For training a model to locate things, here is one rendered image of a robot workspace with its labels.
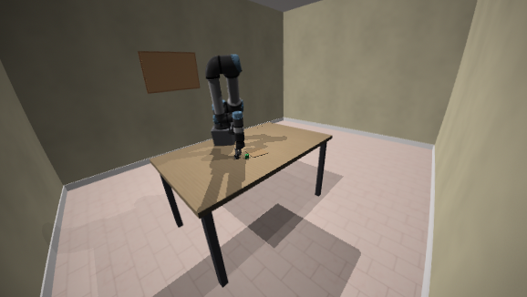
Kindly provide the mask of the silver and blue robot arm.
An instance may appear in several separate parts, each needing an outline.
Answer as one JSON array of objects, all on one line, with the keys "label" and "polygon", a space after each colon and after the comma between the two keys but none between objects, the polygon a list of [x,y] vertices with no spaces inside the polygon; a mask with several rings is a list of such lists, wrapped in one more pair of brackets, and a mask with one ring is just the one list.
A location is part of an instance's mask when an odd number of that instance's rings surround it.
[{"label": "silver and blue robot arm", "polygon": [[[218,130],[229,128],[231,122],[233,122],[234,128],[243,127],[243,101],[239,96],[239,72],[242,72],[242,68],[238,55],[214,56],[207,63],[205,76],[209,82],[212,96],[214,127]],[[227,77],[226,81],[230,98],[228,103],[225,100],[222,103],[220,74]]]}]

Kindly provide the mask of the tan square mat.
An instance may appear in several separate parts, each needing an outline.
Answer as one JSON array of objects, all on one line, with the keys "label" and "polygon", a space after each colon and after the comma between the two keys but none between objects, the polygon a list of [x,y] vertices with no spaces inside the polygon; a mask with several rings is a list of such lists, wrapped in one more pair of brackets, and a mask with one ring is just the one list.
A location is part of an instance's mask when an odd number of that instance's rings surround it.
[{"label": "tan square mat", "polygon": [[258,156],[262,156],[264,154],[268,154],[268,152],[266,152],[262,148],[255,148],[255,149],[247,150],[245,152],[248,153],[253,158],[258,157]]}]

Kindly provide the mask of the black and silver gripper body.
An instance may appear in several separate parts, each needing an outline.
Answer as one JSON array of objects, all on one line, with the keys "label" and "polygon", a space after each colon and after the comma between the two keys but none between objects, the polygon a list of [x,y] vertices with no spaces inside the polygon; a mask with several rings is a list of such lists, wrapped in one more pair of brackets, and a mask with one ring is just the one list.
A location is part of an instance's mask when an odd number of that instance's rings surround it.
[{"label": "black and silver gripper body", "polygon": [[242,149],[245,147],[244,144],[244,128],[229,128],[228,134],[234,135],[235,141],[236,141],[236,149]]}]

